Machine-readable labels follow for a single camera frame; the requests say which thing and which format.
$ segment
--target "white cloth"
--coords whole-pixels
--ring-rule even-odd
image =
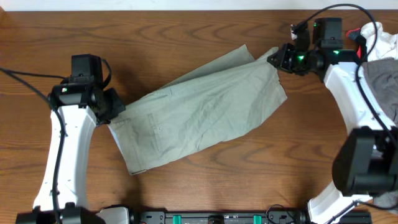
[[[397,34],[391,35],[383,32],[383,25],[376,22],[377,26],[377,43],[372,52],[368,55],[368,61],[380,60],[384,58],[398,59]],[[366,39],[366,47],[368,51],[373,45],[375,31],[373,23],[368,23],[361,29],[361,35]]]
[[[129,173],[238,138],[262,124],[287,98],[266,60],[276,51],[255,61],[244,45],[127,105],[109,128]]]

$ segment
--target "wooden table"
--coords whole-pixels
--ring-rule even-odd
[[[1,14],[0,66],[70,74],[71,55],[106,58],[126,104],[246,44],[255,58],[289,42],[289,25],[313,11],[8,12]],[[398,33],[397,11],[373,11]],[[343,30],[361,27],[359,11],[327,11]],[[346,41],[347,46],[353,43]],[[318,77],[279,73],[287,101],[259,128],[166,166],[130,176],[108,128],[91,140],[90,209],[126,203],[139,211],[265,210],[304,207],[331,181],[346,129]],[[47,94],[58,80],[24,77]],[[32,208],[50,145],[50,110],[30,90],[0,75],[0,223]],[[375,223],[398,218],[372,210]]]

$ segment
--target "wrinkled fabric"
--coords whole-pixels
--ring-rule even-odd
[[[368,61],[380,60],[385,58],[398,59],[398,41],[397,34],[389,34],[383,31],[383,25],[376,22],[377,42],[372,52],[368,55]],[[361,29],[361,35],[366,39],[366,48],[368,51],[373,45],[375,30],[373,23],[365,24]]]
[[[398,191],[384,193],[380,197],[376,197],[373,199],[373,203],[375,205],[386,208],[396,205],[397,202],[398,202]],[[398,215],[398,208],[388,211]]]
[[[130,174],[162,166],[261,125],[286,99],[267,56],[242,46],[126,106],[109,128]]]
[[[381,109],[398,125],[398,61],[365,62],[363,69],[366,83]]]

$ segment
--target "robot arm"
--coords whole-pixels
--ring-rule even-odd
[[[355,202],[366,202],[373,195],[398,189],[398,159],[395,147],[386,142],[386,130],[374,119],[356,79],[359,58],[353,50],[343,50],[341,19],[315,20],[314,50],[309,48],[307,23],[292,26],[295,46],[285,44],[271,55],[268,62],[288,73],[305,75],[314,72],[331,91],[349,134],[332,168],[333,182],[308,203],[308,214],[314,223],[337,223]],[[363,75],[359,83],[366,98],[389,132],[396,136],[395,124],[384,114]]]
[[[101,215],[88,211],[86,170],[88,151],[96,126],[109,123],[125,107],[113,88],[103,90],[110,82],[103,81],[101,59],[94,55],[72,56],[72,75],[55,85],[50,102],[56,106],[65,124],[65,140],[57,180],[58,208],[64,223],[128,223],[126,208],[109,209]],[[52,138],[44,180],[34,201],[34,212],[19,214],[16,223],[54,223],[52,182],[60,144],[60,122],[53,111]]]

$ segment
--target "black cable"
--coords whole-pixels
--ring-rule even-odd
[[[105,59],[102,59],[102,61],[104,62],[104,64],[106,65],[106,68],[109,71],[108,77],[106,77],[106,80],[104,81],[104,83],[102,84],[102,89],[105,89],[105,87],[111,82],[112,79],[112,70],[111,67],[109,66],[108,62]]]
[[[273,221],[268,217],[268,211],[269,211],[272,207],[275,207],[275,206],[282,207],[282,209],[287,213],[287,215],[288,215],[290,218],[292,218],[293,222],[296,223],[296,218],[293,217],[293,216],[286,210],[286,208],[285,208],[283,205],[281,205],[281,204],[273,204],[273,205],[271,205],[271,206],[267,209],[267,211],[266,211],[266,218],[268,219],[269,222],[271,222],[272,224],[276,224],[275,222],[273,222]]]
[[[391,207],[380,207],[380,206],[377,206],[377,205],[372,204],[372,203],[360,202],[360,201],[357,201],[357,203],[360,203],[361,205],[366,205],[366,206],[369,206],[371,208],[375,208],[375,209],[378,209],[378,210],[384,210],[384,211],[393,210],[393,209],[398,208],[398,203],[393,205],[393,206],[391,206]]]
[[[333,216],[333,218],[331,218],[327,224],[331,224],[333,223],[333,221],[335,221],[338,217],[344,215],[346,212],[348,212],[349,210],[352,209],[352,207],[356,207],[357,206],[357,202],[353,202],[350,205],[348,205],[347,207],[345,207],[341,212],[339,212],[336,216]]]
[[[357,6],[357,5],[355,5],[355,4],[334,4],[334,5],[332,5],[332,6],[328,6],[328,7],[324,7],[323,9],[320,9],[318,12],[314,13],[314,14],[313,14],[312,16],[310,16],[308,19],[306,19],[306,20],[300,22],[300,23],[296,26],[296,28],[294,29],[294,33],[295,33],[295,31],[301,29],[308,21],[310,21],[311,19],[313,19],[315,16],[317,16],[317,15],[319,15],[319,14],[325,12],[325,11],[328,10],[328,9],[331,9],[331,8],[334,8],[334,7],[341,7],[341,6],[354,7],[354,8],[357,8],[357,9],[363,11],[363,12],[365,12],[365,11],[368,12],[366,9],[362,8],[361,6]]]
[[[7,68],[1,68],[2,71],[7,70],[8,72],[14,73],[14,74],[20,74],[20,75],[27,75],[27,76],[33,76],[33,77],[43,77],[43,78],[61,78],[61,79],[66,79],[66,77],[62,77],[59,75],[43,75],[43,74],[36,74],[36,73],[30,73],[30,72],[20,72],[20,71],[15,71]]]
[[[61,162],[61,155],[62,155],[62,149],[63,149],[63,142],[65,140],[65,126],[63,124],[62,117],[58,110],[54,107],[53,104],[41,93],[38,89],[33,87],[31,84],[25,82],[23,79],[15,76],[13,72],[10,72],[10,70],[0,68],[0,71],[4,72],[6,75],[10,76],[11,78],[19,81],[20,83],[24,84],[26,87],[30,88],[33,92],[35,92],[41,99],[43,99],[54,111],[55,115],[57,115],[57,118],[60,122],[60,144],[58,147],[58,154],[57,154],[57,159],[55,161],[55,167],[54,167],[54,175],[53,175],[53,180],[52,180],[52,203],[53,203],[53,209],[54,209],[54,215],[55,219],[58,224],[61,224],[61,219],[60,219],[60,212],[59,212],[59,207],[58,207],[58,189],[57,189],[57,183],[58,183],[58,172],[59,172],[59,167],[60,167],[60,162]]]

